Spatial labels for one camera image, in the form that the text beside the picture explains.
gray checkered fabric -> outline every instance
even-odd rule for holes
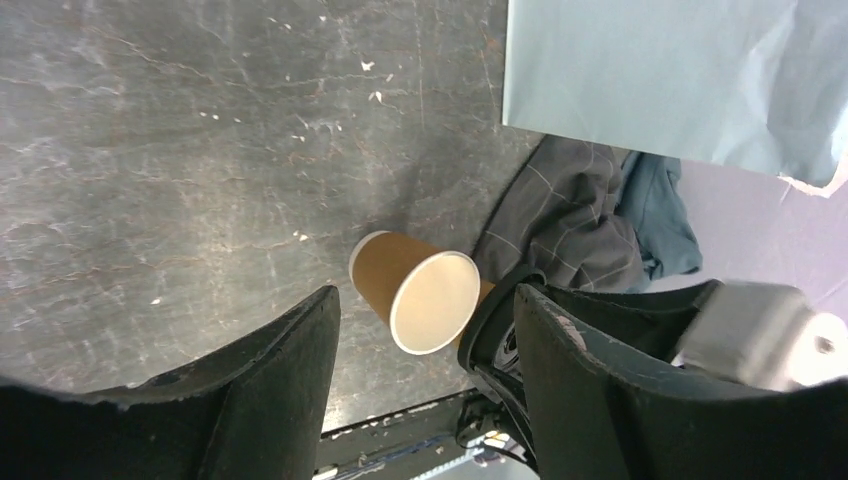
[[[552,285],[622,292],[643,278],[636,234],[613,214],[621,165],[603,145],[547,136],[509,187],[475,248],[496,282],[519,262]]]

white debris speck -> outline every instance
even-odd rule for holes
[[[424,412],[426,410],[430,410],[431,408],[436,408],[438,406],[439,406],[439,402],[428,403],[426,405],[421,405],[420,407],[410,409],[409,413]]]
[[[347,435],[348,433],[351,433],[352,431],[353,431],[352,428],[348,428],[347,430],[343,430],[339,433],[334,433],[330,436],[330,440],[335,440],[335,439],[341,437],[342,435]]]

floor scratch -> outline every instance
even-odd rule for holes
[[[498,104],[495,100],[495,90],[492,86],[492,78],[489,76],[489,66],[486,65],[486,53],[483,52],[483,50],[480,50],[480,61],[483,62],[483,72],[486,74],[486,83],[489,85],[489,97],[492,99],[492,131],[497,132]]]
[[[843,288],[845,288],[845,286],[846,286],[846,285],[848,285],[848,277],[842,278],[842,279],[840,279],[838,282],[836,282],[836,284],[835,284],[835,285],[833,285],[832,287],[830,287],[830,288],[829,288],[826,292],[824,292],[824,294],[823,294],[823,295],[820,295],[818,298],[816,298],[816,299],[813,301],[813,305],[814,305],[814,306],[816,306],[816,305],[818,305],[819,303],[821,303],[821,302],[823,302],[823,301],[825,301],[825,300],[829,299],[829,298],[830,298],[830,297],[832,297],[835,293],[837,293],[837,292],[839,292],[840,290],[842,290]]]
[[[786,197],[789,196],[789,192],[792,190],[792,185],[787,184],[786,190],[783,191],[783,195],[780,197],[780,201],[777,203],[778,205],[783,205],[783,202],[786,201]]]
[[[421,23],[418,21],[418,0],[412,0],[415,8],[415,40],[418,43],[418,99],[421,102],[421,129],[424,130],[424,63],[421,57]]]

light blue paper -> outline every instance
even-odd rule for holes
[[[511,0],[505,125],[828,184],[840,0]]]

brown paper cup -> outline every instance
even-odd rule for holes
[[[462,332],[477,306],[480,275],[465,254],[395,232],[374,232],[354,248],[354,287],[405,352],[426,355]]]

